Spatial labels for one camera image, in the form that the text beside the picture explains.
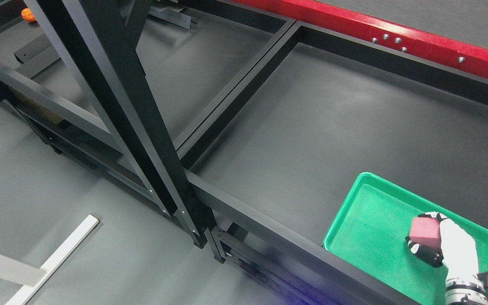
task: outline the white bar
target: white bar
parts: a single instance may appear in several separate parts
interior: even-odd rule
[[[67,237],[64,243],[46,260],[41,270],[46,272],[45,276],[35,286],[22,286],[20,290],[6,303],[6,305],[24,305],[33,297],[41,286],[50,278],[56,269],[69,257],[76,247],[86,236],[97,226],[99,220],[89,214],[86,219]]]
[[[0,254],[0,278],[21,285],[35,285],[45,271]]]

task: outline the black shelf frame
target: black shelf frame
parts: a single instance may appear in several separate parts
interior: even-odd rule
[[[149,206],[190,234],[198,247],[203,247],[209,241],[216,260],[237,264],[290,299],[318,304],[415,304],[405,295],[218,189],[189,171],[189,168],[297,43],[308,44],[486,105],[488,80],[224,0],[182,0],[180,3],[262,29],[274,36],[174,141],[166,133],[153,97],[148,96],[151,92],[147,92],[147,85],[144,86],[140,64],[127,68],[128,71],[122,67],[122,61],[132,61],[132,44],[122,46],[120,53],[115,52],[109,46],[121,42],[111,40],[110,35],[103,35],[100,31],[103,26],[116,25],[112,29],[122,35],[125,32],[124,24],[116,22],[116,6],[99,9],[87,1],[74,0],[65,4],[52,0],[28,1],[32,8],[42,8],[44,11],[44,16],[37,16],[41,25],[58,54],[74,70],[79,83],[89,91],[91,100],[97,103],[96,110],[103,119],[1,63],[0,92],[5,94],[0,94],[0,102],[9,102],[15,113],[56,152],[68,155]],[[62,12],[68,13],[67,19],[61,17]],[[85,31],[89,31],[89,37],[93,37],[94,41],[83,38]],[[71,41],[80,41],[80,46],[71,46]],[[132,81],[121,81],[124,75]],[[64,122],[59,125],[50,123],[20,103],[8,87],[62,116]],[[108,98],[110,103],[101,99],[107,97],[107,92],[113,95]],[[144,96],[147,97],[146,102],[142,100]],[[151,122],[147,122],[138,110],[147,112],[147,119]],[[124,123],[117,122],[116,118],[124,118]],[[122,157],[122,151],[128,159],[134,160],[134,171],[118,164],[117,159]],[[227,230],[218,227],[213,211],[229,218],[232,226]],[[247,232],[322,276],[332,284],[332,290],[317,290],[246,245]]]

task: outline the red beam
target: red beam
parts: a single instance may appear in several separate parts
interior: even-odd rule
[[[488,49],[314,0],[234,0],[488,78]]]

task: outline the robotic hand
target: robotic hand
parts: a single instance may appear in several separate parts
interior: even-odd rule
[[[433,266],[447,267],[446,305],[488,305],[488,272],[479,273],[476,242],[453,220],[439,212],[419,217],[435,219],[440,224],[441,250],[414,243],[406,237],[408,247],[420,260]]]

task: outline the white object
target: white object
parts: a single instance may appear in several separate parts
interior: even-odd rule
[[[440,222],[441,248],[444,255],[442,261],[447,267],[446,283],[458,278],[482,286],[474,278],[480,272],[476,241],[464,229],[451,219]]]
[[[22,285],[35,286],[45,271],[0,254],[0,278]]]
[[[0,254],[0,278],[23,285],[6,305],[27,303],[97,224],[99,220],[89,214],[41,268],[35,268]]]
[[[67,237],[67,239],[54,251],[54,253],[41,266],[40,270],[46,274],[35,286],[22,286],[20,290],[6,303],[6,305],[24,305],[33,297],[41,286],[50,278],[56,269],[69,257],[86,236],[99,224],[95,216],[89,214],[86,219]]]

